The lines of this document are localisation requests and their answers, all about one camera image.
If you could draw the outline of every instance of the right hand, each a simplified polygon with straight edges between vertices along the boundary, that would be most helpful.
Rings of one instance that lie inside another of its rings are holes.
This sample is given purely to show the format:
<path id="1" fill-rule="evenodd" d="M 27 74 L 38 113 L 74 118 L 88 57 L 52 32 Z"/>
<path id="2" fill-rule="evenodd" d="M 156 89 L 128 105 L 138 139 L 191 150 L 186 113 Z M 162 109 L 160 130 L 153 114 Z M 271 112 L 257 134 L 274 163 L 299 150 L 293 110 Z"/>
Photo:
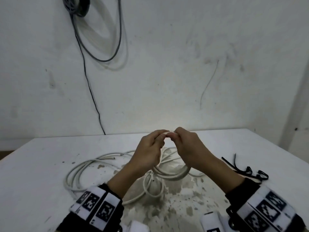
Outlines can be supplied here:
<path id="1" fill-rule="evenodd" d="M 178 127 L 174 132 L 167 133 L 166 137 L 175 143 L 178 154 L 188 167 L 203 172 L 207 163 L 216 159 L 196 133 Z"/>

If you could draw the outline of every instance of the table surface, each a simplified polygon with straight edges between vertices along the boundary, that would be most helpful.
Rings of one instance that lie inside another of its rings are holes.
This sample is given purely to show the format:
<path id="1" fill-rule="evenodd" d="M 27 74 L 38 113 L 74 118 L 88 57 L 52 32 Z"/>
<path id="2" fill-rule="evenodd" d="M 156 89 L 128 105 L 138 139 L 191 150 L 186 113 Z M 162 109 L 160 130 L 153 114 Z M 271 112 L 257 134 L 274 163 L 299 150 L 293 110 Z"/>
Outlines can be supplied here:
<path id="1" fill-rule="evenodd" d="M 233 159 L 237 166 L 251 166 L 269 175 L 267 186 L 286 199 L 309 223 L 309 164 L 247 129 L 197 131 L 217 157 Z M 54 231 L 73 203 L 63 178 L 75 165 L 107 152 L 136 148 L 145 134 L 36 138 L 0 161 L 1 231 Z M 165 146 L 174 146 L 171 140 Z M 127 160 L 117 160 L 121 166 Z M 93 164 L 81 177 L 85 186 L 110 179 L 114 169 Z M 207 176 L 187 176 L 166 182 L 161 199 L 147 197 L 126 206 L 123 222 L 138 220 L 152 231 L 202 231 L 199 217 L 221 213 L 229 206 L 224 193 Z M 126 197 L 138 194 L 140 181 Z"/>

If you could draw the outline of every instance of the finger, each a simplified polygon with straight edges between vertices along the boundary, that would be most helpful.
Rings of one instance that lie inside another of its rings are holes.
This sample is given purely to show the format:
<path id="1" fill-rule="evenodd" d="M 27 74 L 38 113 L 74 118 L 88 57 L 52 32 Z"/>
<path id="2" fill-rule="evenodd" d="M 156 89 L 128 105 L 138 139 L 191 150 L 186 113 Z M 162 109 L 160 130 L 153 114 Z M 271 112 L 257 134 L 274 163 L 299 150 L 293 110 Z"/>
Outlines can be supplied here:
<path id="1" fill-rule="evenodd" d="M 179 136 L 178 133 L 169 132 L 169 133 L 166 134 L 166 136 L 168 138 L 170 138 L 175 143 L 177 149 L 180 148 L 182 141 L 181 141 L 181 137 Z"/>
<path id="2" fill-rule="evenodd" d="M 152 133 L 149 133 L 148 135 L 146 135 L 146 139 L 153 144 L 155 139 L 162 133 L 168 132 L 168 130 L 165 129 L 160 129 L 160 130 L 156 130 L 153 131 Z"/>
<path id="3" fill-rule="evenodd" d="M 160 134 L 155 140 L 154 140 L 154 146 L 157 146 L 159 148 L 162 148 L 164 146 L 164 139 L 166 135 L 164 133 Z"/>
<path id="4" fill-rule="evenodd" d="M 185 130 L 185 129 L 182 128 L 182 127 L 178 127 L 177 129 L 175 129 L 174 132 L 177 133 L 177 134 L 179 134 L 179 136 L 184 136 L 184 135 L 186 135 L 187 133 L 189 133 L 188 130 Z"/>

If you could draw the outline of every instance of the black sleeve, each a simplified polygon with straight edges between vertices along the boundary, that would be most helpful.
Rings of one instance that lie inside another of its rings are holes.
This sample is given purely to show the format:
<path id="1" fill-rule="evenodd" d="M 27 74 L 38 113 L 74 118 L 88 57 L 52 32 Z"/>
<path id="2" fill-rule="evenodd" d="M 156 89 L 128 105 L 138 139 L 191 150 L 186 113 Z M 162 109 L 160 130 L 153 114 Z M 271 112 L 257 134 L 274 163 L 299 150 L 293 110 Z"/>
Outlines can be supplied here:
<path id="1" fill-rule="evenodd" d="M 251 179 L 245 178 L 244 182 L 231 190 L 225 196 L 231 203 L 234 212 L 238 211 L 241 206 L 260 188 L 260 185 Z M 295 215 L 286 232 L 302 232 L 305 224 L 299 215 Z"/>
<path id="2" fill-rule="evenodd" d="M 109 187 L 106 184 L 102 184 L 99 186 L 99 188 L 105 190 L 106 192 L 112 193 L 115 195 L 118 199 L 121 199 L 117 194 L 112 192 Z M 99 206 L 101 205 L 100 201 L 99 203 L 94 207 L 93 209 L 93 215 L 98 210 Z M 108 221 L 107 226 L 104 229 L 104 232 L 117 232 L 120 228 L 120 221 L 123 214 L 124 207 L 122 206 L 122 200 L 116 207 L 114 213 L 112 214 L 111 218 Z M 73 212 L 70 212 L 62 221 L 62 223 L 57 228 L 60 232 L 72 232 L 72 231 L 80 231 L 80 232 L 102 232 L 101 230 L 97 229 L 96 227 L 89 224 L 89 220 L 83 220 L 78 215 L 76 215 Z"/>

